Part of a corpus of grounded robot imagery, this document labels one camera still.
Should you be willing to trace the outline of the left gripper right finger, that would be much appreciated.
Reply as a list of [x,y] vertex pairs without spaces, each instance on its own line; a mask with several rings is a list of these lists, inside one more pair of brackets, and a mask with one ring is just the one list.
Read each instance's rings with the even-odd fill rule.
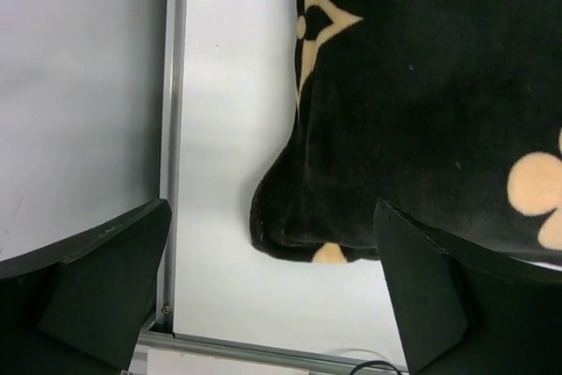
[[559,374],[561,273],[386,202],[373,230],[412,374]]

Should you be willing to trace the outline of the black floral pillowcase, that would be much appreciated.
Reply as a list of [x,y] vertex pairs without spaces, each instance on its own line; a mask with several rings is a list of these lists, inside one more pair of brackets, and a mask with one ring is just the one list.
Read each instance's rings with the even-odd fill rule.
[[252,198],[255,249],[378,258],[379,201],[561,261],[561,0],[296,0],[292,132]]

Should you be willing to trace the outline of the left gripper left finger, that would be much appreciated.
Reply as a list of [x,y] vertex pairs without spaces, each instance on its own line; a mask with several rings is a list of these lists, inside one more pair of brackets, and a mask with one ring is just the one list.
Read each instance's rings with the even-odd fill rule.
[[127,372],[171,220],[168,201],[157,199],[3,260],[1,372]]

